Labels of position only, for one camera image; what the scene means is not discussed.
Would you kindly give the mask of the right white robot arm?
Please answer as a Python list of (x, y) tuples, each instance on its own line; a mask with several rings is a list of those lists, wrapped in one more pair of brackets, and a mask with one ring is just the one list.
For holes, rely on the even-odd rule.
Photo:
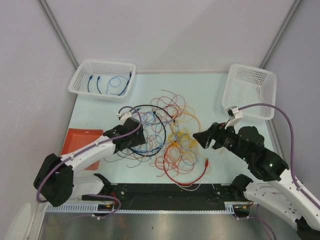
[(213, 123), (207, 130), (192, 135), (203, 149), (225, 148), (245, 161), (248, 170), (258, 180), (268, 183), (280, 195), (269, 193), (251, 178), (240, 174), (230, 188), (231, 196), (255, 202), (291, 225), (302, 240), (320, 238), (320, 210), (294, 186), (289, 165), (264, 145), (264, 137), (254, 126), (235, 131), (225, 123)]

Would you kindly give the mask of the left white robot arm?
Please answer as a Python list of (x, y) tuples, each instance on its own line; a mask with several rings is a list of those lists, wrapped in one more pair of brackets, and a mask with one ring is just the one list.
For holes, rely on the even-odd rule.
[(58, 207), (71, 196), (75, 176), (96, 161), (145, 143), (143, 126), (133, 117), (104, 132), (98, 139), (68, 154), (45, 157), (33, 182), (38, 203)]

